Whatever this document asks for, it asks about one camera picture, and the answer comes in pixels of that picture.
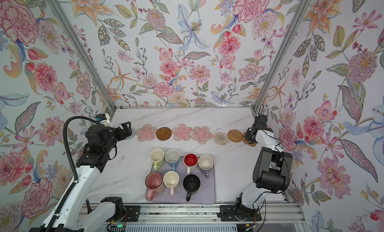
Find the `brown paw shaped coaster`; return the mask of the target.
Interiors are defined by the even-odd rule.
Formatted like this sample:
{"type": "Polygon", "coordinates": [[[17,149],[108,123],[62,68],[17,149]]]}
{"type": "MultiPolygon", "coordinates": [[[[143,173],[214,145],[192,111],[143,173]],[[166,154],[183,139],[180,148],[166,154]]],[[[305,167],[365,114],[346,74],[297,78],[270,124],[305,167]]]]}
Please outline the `brown paw shaped coaster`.
{"type": "Polygon", "coordinates": [[[257,145],[257,143],[249,142],[246,138],[243,138],[243,143],[251,147],[255,147],[257,145]]]}

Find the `pink flower coaster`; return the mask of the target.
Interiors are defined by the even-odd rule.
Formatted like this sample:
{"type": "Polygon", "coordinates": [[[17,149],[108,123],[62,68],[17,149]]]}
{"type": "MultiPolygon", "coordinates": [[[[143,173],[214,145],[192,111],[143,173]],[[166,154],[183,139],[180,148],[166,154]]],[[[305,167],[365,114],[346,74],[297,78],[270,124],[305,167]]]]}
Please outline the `pink flower coaster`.
{"type": "Polygon", "coordinates": [[[213,133],[208,126],[194,127],[191,134],[191,139],[198,141],[202,145],[206,144],[209,140],[212,140],[213,137],[213,133]]]}
{"type": "Polygon", "coordinates": [[[152,141],[156,137],[157,127],[153,127],[150,124],[144,125],[142,128],[136,131],[139,142],[152,141]]]}
{"type": "Polygon", "coordinates": [[[175,141],[189,141],[191,139],[192,131],[192,127],[183,123],[171,130],[175,141]]]}

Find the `woven rattan round coaster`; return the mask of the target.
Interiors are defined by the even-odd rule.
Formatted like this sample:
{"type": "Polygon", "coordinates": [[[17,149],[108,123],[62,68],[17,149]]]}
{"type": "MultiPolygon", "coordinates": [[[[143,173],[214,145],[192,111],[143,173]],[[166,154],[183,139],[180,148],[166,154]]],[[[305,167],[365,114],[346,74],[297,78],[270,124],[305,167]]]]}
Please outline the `woven rattan round coaster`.
{"type": "Polygon", "coordinates": [[[230,130],[227,133],[227,136],[228,136],[230,141],[235,142],[235,143],[242,142],[242,140],[244,138],[242,132],[239,130],[230,130]]]}

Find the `brown wooden round coaster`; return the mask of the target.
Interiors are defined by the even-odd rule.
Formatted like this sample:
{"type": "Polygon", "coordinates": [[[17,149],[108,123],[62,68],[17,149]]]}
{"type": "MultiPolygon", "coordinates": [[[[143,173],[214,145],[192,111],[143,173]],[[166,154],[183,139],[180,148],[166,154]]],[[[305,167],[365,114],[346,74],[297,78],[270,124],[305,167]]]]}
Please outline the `brown wooden round coaster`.
{"type": "Polygon", "coordinates": [[[156,137],[161,141],[166,141],[172,136],[172,131],[168,127],[162,127],[156,131],[156,137]]]}

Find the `white embroidered round coaster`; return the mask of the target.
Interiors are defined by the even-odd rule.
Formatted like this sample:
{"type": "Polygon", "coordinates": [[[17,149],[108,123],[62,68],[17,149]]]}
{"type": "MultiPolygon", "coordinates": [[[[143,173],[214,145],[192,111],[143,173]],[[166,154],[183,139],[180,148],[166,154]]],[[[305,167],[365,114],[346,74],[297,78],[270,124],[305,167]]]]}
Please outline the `white embroidered round coaster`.
{"type": "Polygon", "coordinates": [[[224,132],[217,132],[213,136],[213,140],[218,145],[225,145],[229,141],[229,137],[224,132]]]}

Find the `lilac mug white inside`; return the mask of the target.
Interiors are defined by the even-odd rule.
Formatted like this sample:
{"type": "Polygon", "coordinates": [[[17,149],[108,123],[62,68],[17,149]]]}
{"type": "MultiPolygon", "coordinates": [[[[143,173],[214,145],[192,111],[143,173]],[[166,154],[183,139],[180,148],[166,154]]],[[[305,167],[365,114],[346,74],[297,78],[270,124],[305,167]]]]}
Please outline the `lilac mug white inside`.
{"type": "Polygon", "coordinates": [[[206,179],[210,177],[210,172],[214,167],[214,160],[211,156],[202,155],[199,157],[198,166],[202,174],[205,175],[206,179]]]}

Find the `grey round knitted coaster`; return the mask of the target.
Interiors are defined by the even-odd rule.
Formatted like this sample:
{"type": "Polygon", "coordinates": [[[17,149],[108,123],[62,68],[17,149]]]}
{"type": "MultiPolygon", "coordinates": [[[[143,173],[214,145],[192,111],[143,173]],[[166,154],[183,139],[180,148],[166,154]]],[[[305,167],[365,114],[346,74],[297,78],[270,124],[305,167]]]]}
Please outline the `grey round knitted coaster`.
{"type": "Polygon", "coordinates": [[[132,134],[129,137],[127,137],[127,139],[132,139],[135,137],[135,135],[136,135],[136,131],[134,128],[132,128],[132,134]]]}

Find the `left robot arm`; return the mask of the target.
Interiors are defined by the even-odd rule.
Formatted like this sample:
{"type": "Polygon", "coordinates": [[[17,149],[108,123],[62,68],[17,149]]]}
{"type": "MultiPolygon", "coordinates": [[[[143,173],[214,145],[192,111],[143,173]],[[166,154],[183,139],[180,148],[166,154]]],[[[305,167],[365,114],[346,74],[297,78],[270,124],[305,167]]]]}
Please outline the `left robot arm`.
{"type": "Polygon", "coordinates": [[[117,222],[127,218],[128,211],[120,197],[106,197],[79,220],[83,204],[88,204],[87,196],[108,161],[112,160],[110,152],[117,151],[117,143],[133,134],[130,122],[112,127],[109,114],[99,114],[95,119],[85,116],[69,118],[63,127],[63,140],[73,172],[73,178],[59,200],[58,205],[44,220],[41,226],[31,228],[32,232],[95,232],[105,222],[117,222]],[[68,142],[69,124],[77,119],[87,120],[93,125],[85,136],[88,142],[82,156],[77,162],[73,160],[68,142]]]}

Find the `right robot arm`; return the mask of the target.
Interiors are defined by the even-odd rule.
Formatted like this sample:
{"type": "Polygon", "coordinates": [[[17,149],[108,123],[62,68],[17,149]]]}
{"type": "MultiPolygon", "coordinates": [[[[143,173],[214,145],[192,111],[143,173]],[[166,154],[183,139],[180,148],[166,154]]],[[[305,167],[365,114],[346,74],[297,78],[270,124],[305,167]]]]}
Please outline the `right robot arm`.
{"type": "Polygon", "coordinates": [[[280,147],[283,142],[267,127],[267,121],[266,115],[258,114],[246,131],[246,142],[261,145],[261,151],[253,170],[254,185],[243,191],[234,205],[241,220],[254,217],[267,196],[285,192],[291,181],[293,156],[280,147]]]}

